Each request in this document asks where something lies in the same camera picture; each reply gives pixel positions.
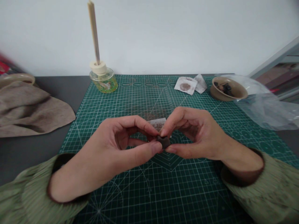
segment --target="brown bowl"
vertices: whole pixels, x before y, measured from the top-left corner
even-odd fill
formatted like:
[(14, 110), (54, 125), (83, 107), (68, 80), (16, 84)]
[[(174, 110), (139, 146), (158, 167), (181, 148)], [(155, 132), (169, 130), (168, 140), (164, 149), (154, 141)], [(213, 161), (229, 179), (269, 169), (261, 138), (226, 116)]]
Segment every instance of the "brown bowl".
[(22, 82), (26, 82), (28, 84), (34, 85), (35, 77), (30, 74), (26, 74), (26, 73), (18, 73), (18, 74), (11, 74), (11, 75), (7, 75), (7, 76), (1, 76), (0, 77), (0, 89), (5, 86), (10, 85), (11, 83), (13, 83), (15, 81), (22, 81)]
[[(218, 84), (228, 83), (231, 86), (231, 92), (235, 97), (232, 97), (232, 96), (229, 96), (229, 95), (226, 95), (225, 93), (223, 93), (221, 90), (219, 90), (214, 85), (214, 82), (217, 82)], [(220, 101), (241, 100), (241, 99), (245, 99), (246, 97), (248, 97), (247, 90), (241, 84), (237, 83), (236, 81), (234, 81), (232, 79), (225, 78), (225, 77), (213, 78), (210, 92), (211, 92), (211, 95), (213, 98), (215, 98), (216, 100), (220, 100)]]

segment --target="gray table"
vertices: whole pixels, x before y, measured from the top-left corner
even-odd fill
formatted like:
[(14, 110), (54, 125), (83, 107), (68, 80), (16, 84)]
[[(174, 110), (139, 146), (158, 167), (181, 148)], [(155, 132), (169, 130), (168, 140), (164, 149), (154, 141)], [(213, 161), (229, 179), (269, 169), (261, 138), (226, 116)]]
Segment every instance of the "gray table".
[[(68, 103), (77, 112), (90, 84), (89, 76), (37, 77), (41, 89)], [(0, 138), (0, 186), (12, 181), (24, 169), (57, 155), (70, 124), (37, 136)], [(299, 130), (277, 134), (299, 156)]]

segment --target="sleeve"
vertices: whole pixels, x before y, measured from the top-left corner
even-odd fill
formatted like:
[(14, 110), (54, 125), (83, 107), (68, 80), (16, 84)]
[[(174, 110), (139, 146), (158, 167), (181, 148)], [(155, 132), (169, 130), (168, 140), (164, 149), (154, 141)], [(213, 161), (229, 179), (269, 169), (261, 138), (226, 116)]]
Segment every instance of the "sleeve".
[(264, 170), (251, 185), (240, 187), (228, 168), (221, 178), (255, 223), (299, 222), (299, 170), (266, 153), (251, 149), (264, 160)]
[(51, 175), (74, 154), (61, 154), (21, 172), (0, 187), (0, 223), (72, 223), (88, 203), (89, 194), (68, 203), (48, 196)]

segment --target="left hand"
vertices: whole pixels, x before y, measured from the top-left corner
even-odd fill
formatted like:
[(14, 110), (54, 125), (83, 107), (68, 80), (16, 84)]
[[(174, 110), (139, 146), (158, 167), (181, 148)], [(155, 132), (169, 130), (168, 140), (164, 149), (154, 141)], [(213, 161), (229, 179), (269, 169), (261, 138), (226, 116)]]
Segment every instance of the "left hand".
[[(139, 116), (103, 121), (83, 148), (52, 175), (50, 196), (57, 202), (71, 201), (103, 186), (115, 175), (146, 163), (162, 149), (159, 142), (130, 138), (136, 132), (149, 141), (159, 134)], [(136, 147), (125, 150), (127, 146)]]

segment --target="person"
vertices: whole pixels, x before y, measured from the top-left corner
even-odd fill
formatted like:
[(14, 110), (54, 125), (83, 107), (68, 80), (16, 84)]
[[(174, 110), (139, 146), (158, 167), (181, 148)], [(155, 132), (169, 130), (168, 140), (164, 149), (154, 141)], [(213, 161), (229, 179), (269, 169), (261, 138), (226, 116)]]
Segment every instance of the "person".
[[(297, 169), (233, 140), (208, 111), (178, 107), (160, 133), (139, 116), (109, 118), (76, 155), (57, 155), (21, 172), (0, 188), (0, 223), (71, 223), (90, 192), (146, 163), (162, 149), (156, 136), (177, 129), (193, 143), (172, 144), (166, 151), (221, 160), (223, 182), (256, 223), (299, 222)], [(149, 142), (131, 138), (136, 132)]]

